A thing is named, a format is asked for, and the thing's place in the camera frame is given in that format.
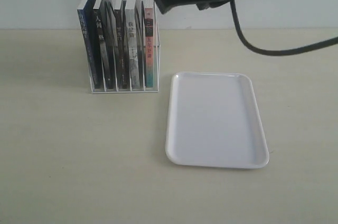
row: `white table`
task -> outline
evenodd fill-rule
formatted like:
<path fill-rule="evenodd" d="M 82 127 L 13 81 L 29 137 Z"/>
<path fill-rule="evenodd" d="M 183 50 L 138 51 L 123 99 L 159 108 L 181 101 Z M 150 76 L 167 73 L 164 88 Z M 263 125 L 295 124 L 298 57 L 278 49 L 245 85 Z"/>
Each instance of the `white table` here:
<path fill-rule="evenodd" d="M 338 31 L 246 33 L 279 49 Z M 92 95 L 80 31 L 0 31 L 0 223 L 337 223 L 338 46 L 265 57 L 233 30 L 162 31 L 161 42 L 159 93 Z M 179 71 L 252 79 L 265 168 L 166 158 L 170 79 Z"/>

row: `desk file sorter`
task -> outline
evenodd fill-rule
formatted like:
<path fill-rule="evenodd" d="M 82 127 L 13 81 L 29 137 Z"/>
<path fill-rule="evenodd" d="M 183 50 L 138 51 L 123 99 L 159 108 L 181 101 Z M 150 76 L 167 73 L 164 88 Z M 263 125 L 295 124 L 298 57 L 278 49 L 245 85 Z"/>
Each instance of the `desk file sorter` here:
<path fill-rule="evenodd" d="M 82 0 L 78 6 L 93 94 L 159 91 L 153 0 Z"/>

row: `white wire book holder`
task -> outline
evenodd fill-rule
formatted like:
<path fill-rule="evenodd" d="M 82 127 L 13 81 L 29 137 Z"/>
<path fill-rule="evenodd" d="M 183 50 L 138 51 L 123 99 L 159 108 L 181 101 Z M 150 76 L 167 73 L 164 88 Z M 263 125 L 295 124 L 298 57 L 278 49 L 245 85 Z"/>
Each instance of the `white wire book holder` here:
<path fill-rule="evenodd" d="M 89 81 L 90 81 L 90 88 L 91 92 L 93 94 L 112 94 L 112 93 L 155 93 L 159 91 L 159 58 L 160 58 L 160 53 L 161 53 L 161 42 L 159 38 L 159 28 L 158 28 L 158 20 L 157 20 L 157 14 L 156 14 L 156 4 L 154 3 L 154 37 L 153 37 L 153 43 L 154 43 L 154 49 L 153 49 L 153 58 L 154 58 L 154 82 L 153 82 L 153 87 L 149 88 L 146 87 L 146 64 L 145 64 L 145 53 L 143 52 L 143 67 L 139 68 L 139 70 L 142 70 L 142 76 L 143 76 L 143 83 L 141 88 L 138 89 L 133 89 L 132 88 L 132 78 L 130 76 L 129 72 L 129 84 L 128 88 L 119 88 L 118 87 L 118 82 L 117 82 L 117 72 L 115 70 L 115 87 L 113 89 L 107 89 L 106 87 L 106 82 L 105 82 L 105 75 L 104 75 L 104 70 L 103 70 L 103 63 L 102 64 L 102 79 L 103 79 L 103 87 L 102 88 L 94 88 L 94 82 L 92 75 L 89 70 Z"/>

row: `pink book spine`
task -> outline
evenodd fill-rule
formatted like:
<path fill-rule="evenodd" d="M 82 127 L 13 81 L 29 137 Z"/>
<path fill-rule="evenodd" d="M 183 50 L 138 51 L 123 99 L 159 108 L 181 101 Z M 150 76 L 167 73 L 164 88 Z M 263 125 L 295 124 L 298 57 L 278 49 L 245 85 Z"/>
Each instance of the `pink book spine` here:
<path fill-rule="evenodd" d="M 146 37 L 146 87 L 154 86 L 154 11 L 145 9 L 145 37 Z"/>

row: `white tray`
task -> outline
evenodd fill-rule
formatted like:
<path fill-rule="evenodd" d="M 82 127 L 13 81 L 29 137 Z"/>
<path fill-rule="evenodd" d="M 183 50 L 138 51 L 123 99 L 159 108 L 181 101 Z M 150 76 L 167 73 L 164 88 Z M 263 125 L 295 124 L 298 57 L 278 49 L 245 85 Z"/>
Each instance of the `white tray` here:
<path fill-rule="evenodd" d="M 238 73 L 174 75 L 165 150 L 179 165 L 264 167 L 269 152 L 251 80 Z"/>

